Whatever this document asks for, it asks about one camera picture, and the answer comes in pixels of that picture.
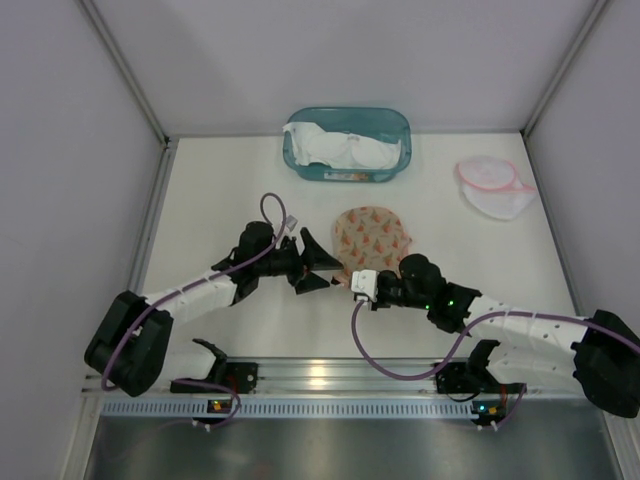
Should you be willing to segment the small white mesh laundry bag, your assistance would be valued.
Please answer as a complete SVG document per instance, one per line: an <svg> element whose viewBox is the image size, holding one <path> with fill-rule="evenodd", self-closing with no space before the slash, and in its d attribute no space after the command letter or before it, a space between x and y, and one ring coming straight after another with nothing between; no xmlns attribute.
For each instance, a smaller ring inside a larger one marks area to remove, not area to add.
<svg viewBox="0 0 640 480"><path fill-rule="evenodd" d="M536 198L535 187L523 183L512 162L492 156L459 161L460 190L480 213L501 221L517 218Z"/></svg>

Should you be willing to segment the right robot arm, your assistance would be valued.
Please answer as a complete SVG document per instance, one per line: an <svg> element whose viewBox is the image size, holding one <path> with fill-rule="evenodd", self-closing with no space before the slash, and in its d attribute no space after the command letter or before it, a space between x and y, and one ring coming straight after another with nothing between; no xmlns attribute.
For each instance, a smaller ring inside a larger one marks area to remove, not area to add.
<svg viewBox="0 0 640 480"><path fill-rule="evenodd" d="M438 329L476 339L469 380L577 393L622 418L639 413L639 338L612 312L575 317L511 307L447 281L420 254L404 258L398 271L354 279L374 308L420 309Z"/></svg>

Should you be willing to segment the floral pink laundry bag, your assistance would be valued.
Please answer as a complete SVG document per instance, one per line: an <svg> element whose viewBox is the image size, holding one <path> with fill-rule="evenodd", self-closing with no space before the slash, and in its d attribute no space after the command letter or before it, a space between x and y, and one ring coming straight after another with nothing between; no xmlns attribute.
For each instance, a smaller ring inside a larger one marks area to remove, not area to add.
<svg viewBox="0 0 640 480"><path fill-rule="evenodd" d="M349 286L352 273L362 270L398 274L411 243L400 218L387 208L363 206L343 212L332 226L333 256L343 266L333 283Z"/></svg>

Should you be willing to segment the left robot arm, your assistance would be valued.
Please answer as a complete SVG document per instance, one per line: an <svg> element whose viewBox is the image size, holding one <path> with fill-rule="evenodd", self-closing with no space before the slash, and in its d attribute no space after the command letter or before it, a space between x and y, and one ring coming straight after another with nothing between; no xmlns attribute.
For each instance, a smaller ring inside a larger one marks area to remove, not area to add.
<svg viewBox="0 0 640 480"><path fill-rule="evenodd" d="M202 277L164 293L115 297L84 353L85 364L102 374L107 388L131 397L168 384L175 393L228 386L228 357L212 342L178 343L177 329L251 295L263 277L284 277L297 294L329 287L323 271L342 264L307 229L298 245L264 221L246 225L238 245Z"/></svg>

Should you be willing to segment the white bra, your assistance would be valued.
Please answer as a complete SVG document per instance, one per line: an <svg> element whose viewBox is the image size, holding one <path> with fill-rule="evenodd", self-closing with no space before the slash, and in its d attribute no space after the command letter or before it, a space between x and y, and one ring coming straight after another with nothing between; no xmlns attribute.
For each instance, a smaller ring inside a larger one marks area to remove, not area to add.
<svg viewBox="0 0 640 480"><path fill-rule="evenodd" d="M292 142L294 163L320 164L338 170L386 170L395 167L402 142L376 140L354 133L328 132L313 122L290 122L283 132Z"/></svg>

